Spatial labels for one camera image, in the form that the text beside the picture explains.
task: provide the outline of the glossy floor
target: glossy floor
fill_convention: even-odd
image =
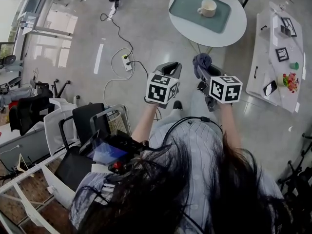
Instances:
[[[285,0],[250,0],[245,7],[247,29],[235,44],[211,51],[213,64],[238,76],[247,83],[254,51],[256,14],[269,1],[277,4]],[[310,62],[312,52],[312,0],[292,0],[287,10],[302,25],[304,49],[307,53],[307,78],[301,84],[298,113],[289,113],[244,93],[241,101],[233,105],[243,146],[249,149],[274,178],[278,178],[289,159],[296,160],[304,141],[301,134],[306,132],[312,120],[312,78]],[[120,0],[120,8],[113,20],[121,27],[120,34],[129,40],[134,48],[134,57],[140,60],[148,71],[161,63],[178,61],[183,65],[181,85],[177,99],[184,106],[184,114],[190,108],[190,96],[198,80],[193,74],[194,48],[171,24],[168,16],[169,0]],[[32,36],[25,47],[23,82],[33,77],[33,70],[39,69],[39,80],[49,82],[55,78],[60,85],[66,80],[72,82],[64,97],[72,101],[80,95],[80,105],[89,102],[103,102],[103,89],[111,79],[118,79],[111,69],[111,58],[121,48],[130,45],[117,35],[118,28],[112,21],[100,21],[100,14],[109,14],[112,3],[108,0],[86,0],[74,2],[66,8],[53,5],[46,26],[73,32],[72,39],[54,39]],[[129,76],[122,65],[121,50],[112,66],[121,77]],[[105,100],[110,105],[125,104],[129,109],[132,128],[137,124],[145,103],[146,74],[139,63],[127,81],[112,81],[108,84]],[[169,114],[173,103],[162,116]]]

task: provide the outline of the power strip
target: power strip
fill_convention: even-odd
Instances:
[[[123,65],[125,67],[125,70],[130,71],[132,69],[132,65],[131,65],[131,63],[129,63],[127,65],[127,63],[130,62],[128,55],[123,55],[121,58],[122,58],[122,62],[123,62]]]

